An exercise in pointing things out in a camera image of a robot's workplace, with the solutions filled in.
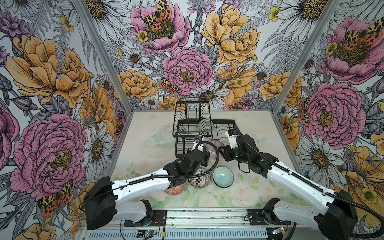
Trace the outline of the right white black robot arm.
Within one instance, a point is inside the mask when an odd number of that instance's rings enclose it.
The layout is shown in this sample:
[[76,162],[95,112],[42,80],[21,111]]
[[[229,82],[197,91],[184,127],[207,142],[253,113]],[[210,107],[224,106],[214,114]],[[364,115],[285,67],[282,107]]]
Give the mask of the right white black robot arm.
[[220,147],[226,161],[247,164],[250,172],[274,181],[310,204],[294,205],[279,198],[270,199],[259,215],[269,224],[291,222],[320,231],[329,240],[347,240],[358,221],[355,207],[348,204],[352,198],[342,193],[341,200],[330,197],[332,190],[307,180],[268,153],[258,153],[248,147]]

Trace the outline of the aluminium front rail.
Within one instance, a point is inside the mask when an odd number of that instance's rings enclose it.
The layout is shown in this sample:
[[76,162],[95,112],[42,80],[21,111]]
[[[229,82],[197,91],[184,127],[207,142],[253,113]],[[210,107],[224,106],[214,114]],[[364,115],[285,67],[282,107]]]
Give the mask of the aluminium front rail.
[[[77,240],[324,240],[317,230],[298,224],[290,226],[251,226],[245,208],[167,209],[164,227],[125,227],[122,221],[88,231],[82,227]],[[273,234],[285,228],[285,233]],[[138,230],[159,231],[154,238],[136,238]]]

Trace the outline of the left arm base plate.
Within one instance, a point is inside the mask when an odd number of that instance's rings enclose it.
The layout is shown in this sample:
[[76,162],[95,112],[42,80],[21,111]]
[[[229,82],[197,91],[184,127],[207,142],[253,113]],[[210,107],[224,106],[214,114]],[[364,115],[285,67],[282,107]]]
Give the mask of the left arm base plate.
[[164,227],[167,222],[167,210],[153,210],[153,216],[151,218],[145,217],[138,223],[133,221],[124,221],[125,227]]

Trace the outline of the teal concentric pattern bowl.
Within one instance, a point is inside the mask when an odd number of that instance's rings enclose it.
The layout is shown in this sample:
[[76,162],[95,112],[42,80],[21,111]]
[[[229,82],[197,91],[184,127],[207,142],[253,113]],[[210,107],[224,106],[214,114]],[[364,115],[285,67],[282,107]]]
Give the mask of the teal concentric pattern bowl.
[[219,188],[228,188],[234,182],[234,174],[227,167],[217,167],[213,173],[213,180]]

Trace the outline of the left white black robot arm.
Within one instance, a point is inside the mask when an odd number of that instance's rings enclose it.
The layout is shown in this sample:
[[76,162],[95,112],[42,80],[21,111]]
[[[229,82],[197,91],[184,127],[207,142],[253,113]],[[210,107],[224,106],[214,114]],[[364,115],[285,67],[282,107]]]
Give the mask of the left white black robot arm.
[[97,230],[111,221],[148,225],[154,216],[151,204],[148,200],[133,202],[133,199],[183,185],[201,165],[208,163],[209,157],[210,153],[205,148],[199,148],[187,153],[183,159],[144,176],[114,182],[110,177],[101,178],[83,201],[87,230]]

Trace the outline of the green geometric pattern bowl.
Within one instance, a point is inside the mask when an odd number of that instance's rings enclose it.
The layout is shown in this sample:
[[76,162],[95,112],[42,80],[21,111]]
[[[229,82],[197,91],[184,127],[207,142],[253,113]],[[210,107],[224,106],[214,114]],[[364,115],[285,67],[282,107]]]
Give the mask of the green geometric pattern bowl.
[[180,195],[186,188],[186,184],[182,184],[176,187],[166,189],[165,192],[170,196]]

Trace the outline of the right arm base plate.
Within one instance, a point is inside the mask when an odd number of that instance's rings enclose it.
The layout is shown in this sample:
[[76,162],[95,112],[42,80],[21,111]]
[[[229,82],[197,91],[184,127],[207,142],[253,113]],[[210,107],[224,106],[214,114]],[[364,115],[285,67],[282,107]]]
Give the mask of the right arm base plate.
[[272,211],[248,209],[245,219],[251,226],[290,226],[290,221],[281,221]]

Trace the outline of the pink striped bowl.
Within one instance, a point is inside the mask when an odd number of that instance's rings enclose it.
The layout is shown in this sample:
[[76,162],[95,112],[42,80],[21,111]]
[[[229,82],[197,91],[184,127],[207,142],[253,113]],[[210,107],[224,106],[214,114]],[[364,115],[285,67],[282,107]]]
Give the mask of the pink striped bowl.
[[[199,169],[196,171],[196,175],[203,174],[206,172],[207,172],[207,169],[205,169],[203,167],[199,167]],[[190,183],[194,188],[204,189],[211,183],[211,175],[205,174],[199,178],[193,178],[193,179],[191,179]]]

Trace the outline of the green circuit board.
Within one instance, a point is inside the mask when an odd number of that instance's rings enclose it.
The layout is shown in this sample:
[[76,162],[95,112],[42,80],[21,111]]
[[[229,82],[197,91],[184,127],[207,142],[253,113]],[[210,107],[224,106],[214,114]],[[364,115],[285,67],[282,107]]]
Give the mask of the green circuit board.
[[136,234],[136,238],[148,239],[154,238],[159,234],[159,231],[146,229],[146,230],[138,230]]

